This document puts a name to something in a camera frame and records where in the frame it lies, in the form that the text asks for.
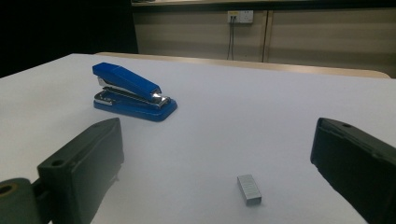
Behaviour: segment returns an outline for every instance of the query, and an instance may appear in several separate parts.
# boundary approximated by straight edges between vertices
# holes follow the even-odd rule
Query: power cord
[[[233,60],[233,28],[235,25],[235,16],[231,16],[230,20],[230,38],[228,41],[228,53],[227,53],[227,60],[230,58],[230,52],[231,52],[231,59]]]

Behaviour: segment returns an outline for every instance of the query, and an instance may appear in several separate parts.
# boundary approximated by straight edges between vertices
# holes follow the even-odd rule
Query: stapler
[[[177,109],[158,85],[119,65],[99,63],[92,71],[103,87],[94,96],[95,108],[152,121],[162,121]]]

